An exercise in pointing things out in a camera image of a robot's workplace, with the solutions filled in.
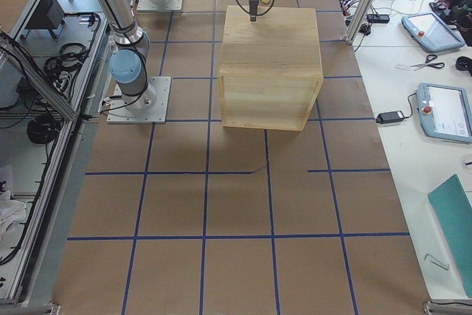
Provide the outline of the metal allen key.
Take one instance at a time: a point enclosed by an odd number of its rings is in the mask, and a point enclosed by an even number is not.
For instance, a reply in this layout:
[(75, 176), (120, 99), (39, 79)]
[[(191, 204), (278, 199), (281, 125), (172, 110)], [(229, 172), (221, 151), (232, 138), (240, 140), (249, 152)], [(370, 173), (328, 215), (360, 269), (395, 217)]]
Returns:
[(433, 256), (432, 254), (430, 253), (426, 253), (424, 255), (424, 260), (428, 260), (430, 263), (434, 264), (435, 266), (445, 270), (445, 271), (448, 271), (449, 268), (450, 268), (450, 264), (449, 263), (444, 263), (442, 262), (440, 259), (438, 259), (437, 257)]

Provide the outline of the teal folder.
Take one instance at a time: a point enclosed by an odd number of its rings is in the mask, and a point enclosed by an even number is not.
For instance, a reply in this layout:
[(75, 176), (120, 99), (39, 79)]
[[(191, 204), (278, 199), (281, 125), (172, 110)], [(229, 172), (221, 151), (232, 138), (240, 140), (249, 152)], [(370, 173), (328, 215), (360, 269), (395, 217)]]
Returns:
[(471, 203), (457, 174), (428, 194), (468, 297), (471, 297)]

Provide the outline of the small black device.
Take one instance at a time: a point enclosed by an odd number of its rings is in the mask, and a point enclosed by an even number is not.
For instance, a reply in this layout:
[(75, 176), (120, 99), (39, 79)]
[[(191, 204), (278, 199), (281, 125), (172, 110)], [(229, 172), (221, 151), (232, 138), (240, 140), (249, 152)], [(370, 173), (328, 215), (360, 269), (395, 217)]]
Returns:
[(366, 19), (371, 24), (388, 24), (390, 21), (387, 14), (367, 14)]

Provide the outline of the black handled scissors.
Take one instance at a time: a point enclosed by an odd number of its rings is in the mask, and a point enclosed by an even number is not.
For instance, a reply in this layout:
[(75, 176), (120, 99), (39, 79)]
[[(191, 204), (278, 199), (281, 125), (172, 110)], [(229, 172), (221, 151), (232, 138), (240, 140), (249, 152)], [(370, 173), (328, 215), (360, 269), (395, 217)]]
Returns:
[(438, 56), (435, 54), (427, 55), (423, 63), (411, 65), (410, 68), (414, 68), (415, 71), (420, 70), (425, 67), (431, 67), (434, 69), (442, 69), (445, 66), (445, 64), (443, 62), (435, 63), (434, 61), (436, 59), (438, 59)]

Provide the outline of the wooden drawer cabinet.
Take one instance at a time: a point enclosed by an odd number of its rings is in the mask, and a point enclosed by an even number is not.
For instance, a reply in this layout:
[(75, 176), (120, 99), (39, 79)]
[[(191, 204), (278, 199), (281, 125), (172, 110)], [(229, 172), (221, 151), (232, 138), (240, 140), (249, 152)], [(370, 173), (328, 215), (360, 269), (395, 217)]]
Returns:
[(301, 131), (322, 82), (313, 8), (274, 7), (251, 22), (228, 6), (218, 69), (223, 125)]

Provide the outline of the near teach pendant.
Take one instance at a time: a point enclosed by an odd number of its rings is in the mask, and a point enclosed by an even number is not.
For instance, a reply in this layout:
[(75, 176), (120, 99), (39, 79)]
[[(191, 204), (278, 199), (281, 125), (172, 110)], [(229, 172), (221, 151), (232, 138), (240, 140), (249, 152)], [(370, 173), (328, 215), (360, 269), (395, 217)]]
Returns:
[(421, 83), (417, 101), (420, 126), (426, 136), (471, 144), (471, 107), (464, 89)]

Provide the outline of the black control box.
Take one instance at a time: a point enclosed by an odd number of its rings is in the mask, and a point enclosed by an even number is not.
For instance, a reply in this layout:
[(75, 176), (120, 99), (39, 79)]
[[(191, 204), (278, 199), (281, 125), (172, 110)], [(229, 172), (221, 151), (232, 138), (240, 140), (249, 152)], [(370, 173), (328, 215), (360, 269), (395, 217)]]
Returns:
[(58, 0), (40, 0), (21, 37), (26, 38), (31, 30), (47, 30), (52, 38), (57, 39), (65, 24), (64, 16)]

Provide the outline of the aluminium frame rail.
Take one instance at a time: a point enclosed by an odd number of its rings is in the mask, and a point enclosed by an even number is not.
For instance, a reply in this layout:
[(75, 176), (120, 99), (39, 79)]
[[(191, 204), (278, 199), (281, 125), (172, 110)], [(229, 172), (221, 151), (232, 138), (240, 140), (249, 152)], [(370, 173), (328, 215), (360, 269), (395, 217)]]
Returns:
[(78, 110), (74, 110), (64, 94), (49, 82), (46, 74), (40, 69), (31, 54), (4, 31), (1, 31), (1, 51), (17, 62), (20, 71), (30, 85), (46, 99), (56, 112), (68, 121), (77, 120)]

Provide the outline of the far teach pendant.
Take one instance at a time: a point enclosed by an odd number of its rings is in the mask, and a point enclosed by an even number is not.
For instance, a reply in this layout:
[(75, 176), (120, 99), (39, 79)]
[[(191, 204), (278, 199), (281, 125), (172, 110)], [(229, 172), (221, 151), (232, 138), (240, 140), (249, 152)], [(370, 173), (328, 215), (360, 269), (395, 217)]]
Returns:
[(420, 13), (402, 17), (401, 24), (427, 52), (443, 52), (465, 45), (462, 37), (434, 13)]

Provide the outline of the teach pendant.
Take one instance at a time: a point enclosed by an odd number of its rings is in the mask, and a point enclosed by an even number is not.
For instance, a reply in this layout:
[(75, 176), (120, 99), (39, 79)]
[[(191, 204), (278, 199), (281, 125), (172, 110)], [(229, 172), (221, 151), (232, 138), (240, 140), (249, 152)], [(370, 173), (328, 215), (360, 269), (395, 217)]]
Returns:
[(420, 126), (426, 136), (471, 144), (471, 107), (464, 89), (421, 83), (417, 101)]
[(465, 45), (462, 37), (434, 13), (420, 13), (402, 17), (401, 24), (427, 52), (443, 52)]

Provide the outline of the black power adapter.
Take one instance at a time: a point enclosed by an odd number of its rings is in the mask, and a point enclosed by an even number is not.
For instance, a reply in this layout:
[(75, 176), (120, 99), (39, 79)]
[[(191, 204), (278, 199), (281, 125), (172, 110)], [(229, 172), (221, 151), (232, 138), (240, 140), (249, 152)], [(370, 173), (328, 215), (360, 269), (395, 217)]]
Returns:
[(405, 116), (402, 111), (387, 111), (381, 112), (377, 115), (375, 121), (378, 124), (390, 124), (396, 122), (402, 122), (405, 120)]

